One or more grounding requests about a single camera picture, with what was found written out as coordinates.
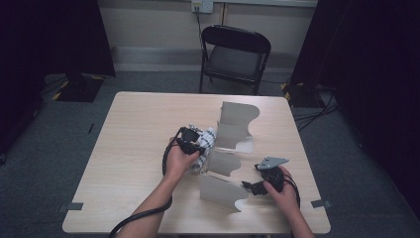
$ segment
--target black tape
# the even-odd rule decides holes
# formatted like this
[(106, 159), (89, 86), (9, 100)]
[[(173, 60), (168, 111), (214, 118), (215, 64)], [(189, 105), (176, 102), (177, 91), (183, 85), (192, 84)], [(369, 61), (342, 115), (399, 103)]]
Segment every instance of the black tape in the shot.
[(329, 200), (324, 201), (322, 199), (311, 201), (311, 203), (312, 203), (313, 208), (324, 206), (325, 209), (327, 209), (333, 206), (333, 203), (331, 203), (331, 201)]
[(67, 212), (68, 210), (81, 210), (83, 207), (82, 202), (72, 202), (69, 204), (61, 205), (56, 212)]

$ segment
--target table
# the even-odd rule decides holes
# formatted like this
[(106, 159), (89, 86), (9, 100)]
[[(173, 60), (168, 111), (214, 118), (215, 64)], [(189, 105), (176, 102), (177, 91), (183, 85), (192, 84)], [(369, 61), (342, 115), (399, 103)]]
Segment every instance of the table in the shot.
[[(290, 159), (301, 195), (301, 210), (314, 233), (328, 233), (324, 207), (313, 208), (320, 194), (287, 101), (282, 97), (182, 93), (119, 92), (111, 105), (86, 170), (63, 222), (68, 233), (108, 233), (128, 217), (160, 181), (161, 158), (169, 137), (193, 123), (217, 128), (223, 101), (253, 104), (260, 116), (251, 122), (254, 151), (240, 154), (242, 166), (227, 180), (257, 182), (254, 168), (264, 156)], [(242, 212), (199, 197), (199, 176), (186, 175), (173, 194), (159, 234), (288, 233), (284, 217), (269, 196), (253, 196)]]

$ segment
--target baseboard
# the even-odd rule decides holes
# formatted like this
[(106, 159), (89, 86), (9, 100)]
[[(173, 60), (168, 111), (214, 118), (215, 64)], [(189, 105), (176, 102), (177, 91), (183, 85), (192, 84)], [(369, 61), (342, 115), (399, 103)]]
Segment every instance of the baseboard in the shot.
[[(195, 49), (113, 47), (111, 54), (116, 71), (186, 71), (201, 66), (201, 51)], [(271, 53), (265, 71), (293, 72), (296, 59)]]

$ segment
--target dark curtain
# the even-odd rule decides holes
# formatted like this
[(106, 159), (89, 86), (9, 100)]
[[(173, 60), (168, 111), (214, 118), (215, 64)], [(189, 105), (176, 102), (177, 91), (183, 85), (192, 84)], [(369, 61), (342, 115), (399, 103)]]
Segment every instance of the dark curtain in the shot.
[[(293, 73), (303, 76), (292, 81), (337, 88), (365, 150), (420, 217), (420, 3), (352, 0), (337, 8), (337, 2), (319, 1), (315, 16), (335, 10), (342, 16), (314, 16)], [(325, 34), (324, 24), (335, 27)], [(328, 44), (314, 50), (323, 38)]]
[(115, 76), (96, 0), (1, 1), (0, 153), (32, 117), (51, 73)]

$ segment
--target white wall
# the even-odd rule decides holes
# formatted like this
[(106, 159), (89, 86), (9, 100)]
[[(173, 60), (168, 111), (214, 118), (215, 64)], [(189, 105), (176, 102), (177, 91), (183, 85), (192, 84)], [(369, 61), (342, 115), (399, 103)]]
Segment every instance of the white wall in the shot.
[[(99, 0), (111, 47), (200, 49), (198, 25), (189, 1)], [(214, 3), (201, 14), (201, 28), (222, 23), (257, 31), (274, 54), (293, 64), (299, 56), (314, 8)]]

